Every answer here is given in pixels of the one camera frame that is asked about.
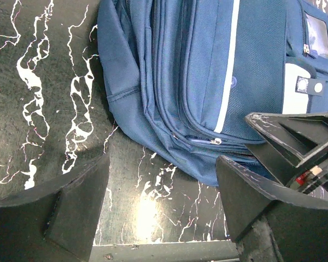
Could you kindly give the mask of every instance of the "floor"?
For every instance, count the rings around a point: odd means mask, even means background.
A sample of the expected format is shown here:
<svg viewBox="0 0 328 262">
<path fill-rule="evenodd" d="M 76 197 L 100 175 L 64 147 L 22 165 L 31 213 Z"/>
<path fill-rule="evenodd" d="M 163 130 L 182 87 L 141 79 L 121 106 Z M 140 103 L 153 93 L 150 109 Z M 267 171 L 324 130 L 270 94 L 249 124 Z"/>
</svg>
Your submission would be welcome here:
<svg viewBox="0 0 328 262">
<path fill-rule="evenodd" d="M 110 154 L 94 246 L 228 239 L 216 188 L 131 141 L 107 110 L 99 0 L 0 0 L 0 199 Z M 328 0 L 314 0 L 328 13 Z M 328 199 L 319 189 L 316 197 Z"/>
</svg>

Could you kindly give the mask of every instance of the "clear plastic window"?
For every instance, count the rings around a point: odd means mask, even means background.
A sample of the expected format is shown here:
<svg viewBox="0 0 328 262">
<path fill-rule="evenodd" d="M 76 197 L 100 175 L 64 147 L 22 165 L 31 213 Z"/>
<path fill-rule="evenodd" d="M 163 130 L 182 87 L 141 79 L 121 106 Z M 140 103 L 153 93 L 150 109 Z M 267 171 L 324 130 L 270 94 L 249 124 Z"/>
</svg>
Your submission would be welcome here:
<svg viewBox="0 0 328 262">
<path fill-rule="evenodd" d="M 328 59 L 328 31 L 324 21 L 306 14 L 309 46 L 318 55 Z"/>
</svg>

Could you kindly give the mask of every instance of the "backpack compartment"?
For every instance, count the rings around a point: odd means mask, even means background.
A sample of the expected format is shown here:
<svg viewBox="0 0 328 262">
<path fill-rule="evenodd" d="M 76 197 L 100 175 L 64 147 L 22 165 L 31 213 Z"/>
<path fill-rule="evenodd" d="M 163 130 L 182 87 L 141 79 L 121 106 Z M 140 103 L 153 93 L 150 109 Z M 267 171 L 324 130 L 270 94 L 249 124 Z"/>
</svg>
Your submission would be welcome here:
<svg viewBox="0 0 328 262">
<path fill-rule="evenodd" d="M 113 101 L 140 91 L 136 42 L 125 1 L 118 1 L 116 6 L 111 0 L 102 1 L 99 12 L 98 42 L 107 48 L 99 48 L 98 52 L 109 109 L 113 111 Z"/>
<path fill-rule="evenodd" d="M 208 5 L 207 12 L 215 10 L 218 6 Z M 181 69 L 183 65 L 186 35 L 190 25 L 191 13 L 195 10 L 195 1 L 159 1 L 153 2 L 151 31 L 147 28 L 147 43 L 152 44 L 152 60 L 147 60 L 147 65 L 153 66 L 153 86 L 150 81 L 146 86 L 146 93 L 154 93 L 155 103 L 163 122 L 172 132 L 173 141 L 187 150 L 192 146 L 205 148 L 218 152 L 229 152 L 250 156 L 245 146 L 237 141 L 223 141 L 216 136 L 207 135 L 199 128 L 193 126 L 180 111 L 181 103 Z"/>
<path fill-rule="evenodd" d="M 328 15 L 304 0 L 287 0 L 287 55 L 328 74 Z"/>
<path fill-rule="evenodd" d="M 244 117 L 282 111 L 285 2 L 194 2 L 183 37 L 181 115 L 211 138 L 258 142 Z"/>
</svg>

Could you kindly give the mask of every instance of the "zipper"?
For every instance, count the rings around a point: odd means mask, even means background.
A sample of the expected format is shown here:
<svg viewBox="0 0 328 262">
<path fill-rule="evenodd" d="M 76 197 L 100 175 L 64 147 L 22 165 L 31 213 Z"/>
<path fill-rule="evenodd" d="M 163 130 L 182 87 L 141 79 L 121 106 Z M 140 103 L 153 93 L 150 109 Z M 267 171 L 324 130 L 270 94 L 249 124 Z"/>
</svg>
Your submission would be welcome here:
<svg viewBox="0 0 328 262">
<path fill-rule="evenodd" d="M 125 8 L 126 8 L 127 16 L 129 17 L 129 19 L 131 19 L 131 15 L 130 15 L 130 0 L 125 0 Z"/>
<path fill-rule="evenodd" d="M 179 139 L 173 132 L 171 132 L 171 135 L 178 141 L 180 141 L 181 143 L 183 143 L 185 146 L 187 146 L 189 149 L 192 149 L 193 146 L 188 144 L 187 142 L 183 141 L 182 139 Z"/>
<path fill-rule="evenodd" d="M 153 81 L 154 81 L 154 37 L 155 37 L 155 28 L 157 26 L 156 20 L 156 10 L 157 10 L 157 0 L 153 0 L 153 7 L 152 7 L 152 74 L 153 74 Z"/>
<path fill-rule="evenodd" d="M 221 145 L 222 140 L 220 138 L 214 138 L 214 139 L 205 139 L 205 138 L 196 138 L 194 136 L 186 136 L 186 139 L 195 142 L 195 143 L 200 143 L 200 144 L 205 144 L 205 145 Z"/>
<path fill-rule="evenodd" d="M 190 142 L 194 142 L 197 144 L 202 144 L 202 145 L 217 145 L 220 146 L 222 144 L 222 140 L 220 138 L 215 138 L 215 139 L 205 139 L 205 138 L 197 138 L 194 136 L 186 136 L 186 139 L 189 140 Z M 238 156 L 242 156 L 242 157 L 246 157 L 246 158 L 250 158 L 250 159 L 254 159 L 254 155 L 251 152 L 245 151 L 233 151 L 233 150 L 220 150 L 222 153 L 229 153 L 229 154 L 234 154 L 234 155 L 238 155 Z"/>
<path fill-rule="evenodd" d="M 307 55 L 310 54 L 310 47 L 308 45 L 308 40 L 307 40 L 307 25 L 306 25 L 306 13 L 304 11 L 304 7 L 302 6 L 301 1 L 298 1 L 301 9 L 301 15 L 302 15 L 302 28 L 303 28 L 303 34 L 302 34 L 302 42 L 304 43 L 303 47 L 303 55 L 307 57 Z"/>
</svg>

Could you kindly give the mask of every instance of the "white veining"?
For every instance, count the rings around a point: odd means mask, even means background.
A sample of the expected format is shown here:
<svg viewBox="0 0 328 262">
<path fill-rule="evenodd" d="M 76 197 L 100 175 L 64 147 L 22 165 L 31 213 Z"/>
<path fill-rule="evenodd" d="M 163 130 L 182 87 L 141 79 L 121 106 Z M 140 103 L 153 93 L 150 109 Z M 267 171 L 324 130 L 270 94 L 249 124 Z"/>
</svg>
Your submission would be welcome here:
<svg viewBox="0 0 328 262">
<path fill-rule="evenodd" d="M 151 155 L 151 158 L 149 159 L 149 163 L 151 163 L 153 165 L 152 159 L 155 158 L 155 156 L 157 155 L 157 153 L 153 153 Z"/>
<path fill-rule="evenodd" d="M 325 10 L 325 8 L 327 7 L 327 3 L 326 3 L 326 1 L 322 1 L 322 11 L 323 11 L 323 13 L 325 13 L 326 12 L 326 10 Z"/>
<path fill-rule="evenodd" d="M 124 222 L 124 224 L 121 227 L 121 234 L 120 234 L 120 240 L 121 243 L 124 244 L 124 239 L 123 239 L 123 234 L 124 234 L 124 226 L 125 226 L 126 221 Z"/>
<path fill-rule="evenodd" d="M 198 191 L 199 191 L 198 197 L 195 199 L 195 201 L 192 204 L 191 209 L 190 209 L 188 223 L 187 223 L 187 225 L 185 227 L 182 228 L 182 231 L 181 231 L 181 234 L 179 236 L 178 242 L 181 242 L 181 238 L 182 238 L 183 234 L 185 233 L 185 230 L 187 228 L 190 228 L 192 226 L 193 222 L 195 222 L 195 230 L 194 230 L 193 240 L 195 238 L 195 231 L 196 231 L 196 227 L 197 227 L 197 220 L 199 219 L 199 217 L 198 217 L 198 204 L 201 202 L 201 194 L 202 194 L 202 185 L 201 185 L 200 182 L 198 182 Z M 192 216 L 193 216 L 192 215 L 192 208 L 193 208 L 194 205 L 196 206 L 196 216 L 194 218 L 192 218 Z"/>
<path fill-rule="evenodd" d="M 106 153 L 106 150 L 107 150 L 107 144 L 108 144 L 108 140 L 109 140 L 109 138 L 114 134 L 114 132 L 115 132 L 118 128 L 119 128 L 119 126 L 115 126 L 115 122 L 114 122 L 112 132 L 110 132 L 110 134 L 106 137 L 106 139 L 104 140 L 104 143 L 103 143 L 103 153 L 104 153 L 104 154 Z"/>
<path fill-rule="evenodd" d="M 38 146 L 42 147 L 42 145 L 45 143 L 45 139 L 49 135 L 50 126 L 47 123 L 45 116 L 43 114 L 43 105 L 44 105 L 44 97 L 43 97 L 43 84 L 38 77 L 34 70 L 40 60 L 43 60 L 49 56 L 50 52 L 50 41 L 49 37 L 46 35 L 49 27 L 48 27 L 48 21 L 52 17 L 52 9 L 54 7 L 54 0 L 51 0 L 49 5 L 44 8 L 44 12 L 40 16 L 36 16 L 34 19 L 34 40 L 31 41 L 26 49 L 26 52 L 22 57 L 20 57 L 17 61 L 17 71 L 22 79 L 27 85 L 28 90 L 32 90 L 34 88 L 33 92 L 33 99 L 26 103 L 23 106 L 23 117 L 27 121 L 28 126 L 34 131 L 35 134 L 38 135 L 40 138 L 40 141 L 38 143 L 36 142 L 30 142 L 29 137 L 29 131 L 27 132 L 26 142 L 22 144 L 21 149 L 23 149 L 23 152 L 25 154 L 25 160 L 27 161 L 27 154 L 25 147 L 27 145 L 32 146 Z M 43 23 L 43 31 L 42 31 L 42 37 L 38 37 L 38 32 L 40 33 L 41 27 L 38 26 L 38 24 Z M 36 49 L 36 55 L 34 57 L 28 57 L 30 55 L 31 49 Z M 34 105 L 36 109 L 34 111 L 30 111 L 29 107 L 31 105 Z M 32 118 L 32 116 L 36 118 L 41 118 L 44 121 L 45 126 L 41 127 L 39 126 L 39 130 L 41 131 L 43 129 L 45 135 L 41 135 L 37 131 L 37 126 Z M 43 154 L 40 153 L 37 156 L 33 157 L 32 159 L 29 159 L 29 171 L 21 171 L 22 174 L 29 176 L 29 179 L 25 183 L 25 189 L 29 189 L 34 187 L 34 175 L 37 172 L 37 167 L 35 166 L 34 162 L 40 158 L 40 156 Z"/>
<path fill-rule="evenodd" d="M 225 237 L 228 238 L 230 235 L 227 234 L 227 222 L 226 222 L 226 215 L 224 213 L 224 229 L 225 229 Z"/>
<path fill-rule="evenodd" d="M 9 158 L 8 164 L 7 164 L 7 168 L 6 168 L 6 176 L 0 180 L 0 184 L 7 184 L 9 182 L 12 181 L 12 179 L 19 173 L 19 171 L 13 173 L 12 175 L 10 175 L 9 169 L 10 169 L 10 162 L 12 160 L 12 157 Z"/>
<path fill-rule="evenodd" d="M 72 56 L 72 48 L 71 48 L 71 42 L 73 39 L 73 33 L 71 30 L 72 30 L 72 28 L 78 28 L 78 27 L 82 26 L 82 24 L 86 20 L 86 14 L 87 14 L 88 10 L 89 10 L 89 5 L 86 6 L 84 17 L 83 17 L 82 21 L 80 22 L 80 24 L 71 25 L 68 27 L 68 32 L 69 32 L 69 41 L 67 43 L 67 46 L 69 49 L 68 54 L 69 54 L 69 58 L 72 63 L 72 69 L 74 71 L 74 78 L 71 81 L 71 91 L 70 91 L 69 95 L 73 102 L 75 116 L 72 119 L 72 126 L 71 126 L 70 130 L 66 134 L 66 151 L 65 151 L 66 160 L 62 165 L 62 173 L 63 174 L 70 172 L 71 169 L 75 166 L 75 162 L 78 157 L 76 152 L 77 152 L 77 150 L 80 150 L 79 144 L 84 143 L 93 132 L 93 124 L 92 124 L 91 117 L 90 117 L 89 107 L 90 107 L 91 98 L 92 98 L 92 83 L 94 80 L 94 76 L 93 76 L 93 73 L 90 68 L 90 60 L 98 55 L 92 55 L 89 58 L 85 58 L 83 55 L 86 52 L 87 47 L 83 50 L 83 53 L 81 54 L 81 56 L 87 67 L 87 73 L 83 76 L 78 76 L 74 69 L 74 58 Z M 84 81 L 86 86 L 81 85 L 80 81 Z M 83 97 L 82 92 L 81 92 L 82 88 L 87 88 L 87 92 L 89 94 L 87 97 Z M 78 96 L 80 98 L 80 100 L 83 102 L 82 106 L 84 107 L 82 109 L 86 109 L 86 113 L 83 114 L 83 116 L 86 118 L 86 121 L 84 121 L 84 122 L 80 122 L 77 120 L 78 111 L 80 111 L 80 109 L 78 107 L 80 105 L 77 105 L 77 103 L 74 99 L 74 96 Z M 81 125 L 85 125 L 86 123 L 90 124 L 90 128 L 87 130 L 85 127 L 81 126 Z"/>
<path fill-rule="evenodd" d="M 215 226 L 215 222 L 218 220 L 218 215 L 219 215 L 219 212 L 217 211 L 213 225 L 212 225 L 212 239 L 214 239 L 214 226 Z"/>
<path fill-rule="evenodd" d="M 92 32 L 93 32 L 94 30 L 96 30 L 96 29 L 97 29 L 97 25 L 94 25 L 94 26 L 92 27 L 91 31 L 90 31 L 90 34 L 89 34 L 89 41 L 90 41 L 90 42 L 92 41 L 92 39 L 91 39 L 91 34 L 92 34 Z"/>
<path fill-rule="evenodd" d="M 112 206 L 113 206 L 113 198 L 112 198 L 112 190 L 110 190 L 108 187 L 106 189 L 106 191 L 108 192 L 109 194 L 109 207 L 108 207 L 108 211 L 112 211 Z"/>
<path fill-rule="evenodd" d="M 0 34 L 0 38 L 7 39 L 4 42 L 4 44 L 0 46 L 0 51 L 5 46 L 7 46 L 8 44 L 12 44 L 12 45 L 16 46 L 18 44 L 18 42 L 20 41 L 21 34 L 18 32 L 18 30 L 16 28 L 15 20 L 16 20 L 18 14 L 20 13 L 21 6 L 22 6 L 22 3 L 21 3 L 20 0 L 16 0 L 15 3 L 13 4 L 13 8 L 12 8 L 11 15 L 10 15 L 10 20 L 11 20 L 11 24 L 12 24 L 12 27 L 13 27 L 16 35 L 9 36 L 9 35 L 2 35 L 2 34 Z"/>
<path fill-rule="evenodd" d="M 139 163 L 138 166 L 137 166 L 137 185 L 136 185 L 136 188 L 139 187 L 140 182 L 141 182 L 142 177 L 143 177 L 143 175 L 140 175 L 140 166 L 141 166 L 141 163 L 142 163 L 143 158 L 146 156 L 146 152 L 144 151 L 144 148 L 145 148 L 145 147 L 142 147 L 143 156 L 142 156 L 142 158 L 140 159 L 140 163 Z"/>
<path fill-rule="evenodd" d="M 97 223 L 97 228 L 96 228 L 95 236 L 97 236 L 98 232 L 101 234 L 101 232 L 99 231 L 99 224 L 100 224 L 100 221 L 98 221 L 98 223 Z M 96 244 L 96 238 L 94 237 L 93 238 L 93 244 L 92 245 L 93 246 L 99 246 L 100 242 L 101 242 L 101 236 L 99 238 L 98 245 Z"/>
</svg>

